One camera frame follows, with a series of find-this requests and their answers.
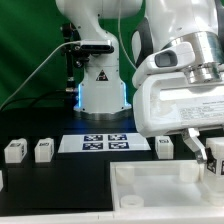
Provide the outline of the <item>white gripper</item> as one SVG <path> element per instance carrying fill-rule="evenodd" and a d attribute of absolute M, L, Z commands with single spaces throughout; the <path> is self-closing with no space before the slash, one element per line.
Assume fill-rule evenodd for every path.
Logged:
<path fill-rule="evenodd" d="M 133 111 L 136 129 L 142 136 L 182 132 L 184 143 L 203 164 L 207 155 L 198 139 L 199 130 L 224 125 L 224 72 L 218 82 L 192 83 L 184 70 L 195 59 L 189 42 L 147 56 L 132 78 L 136 88 Z"/>

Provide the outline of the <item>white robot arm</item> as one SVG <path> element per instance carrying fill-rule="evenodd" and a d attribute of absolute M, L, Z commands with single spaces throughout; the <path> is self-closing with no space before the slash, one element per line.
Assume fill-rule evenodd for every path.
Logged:
<path fill-rule="evenodd" d="M 212 155 L 202 130 L 224 124 L 214 103 L 224 99 L 224 5 L 221 0 L 56 0 L 77 31 L 71 51 L 84 70 L 76 111 L 111 119 L 132 111 L 144 137 L 180 134 L 200 163 Z M 119 43 L 102 19 L 144 17 L 132 36 L 136 92 L 126 103 Z"/>

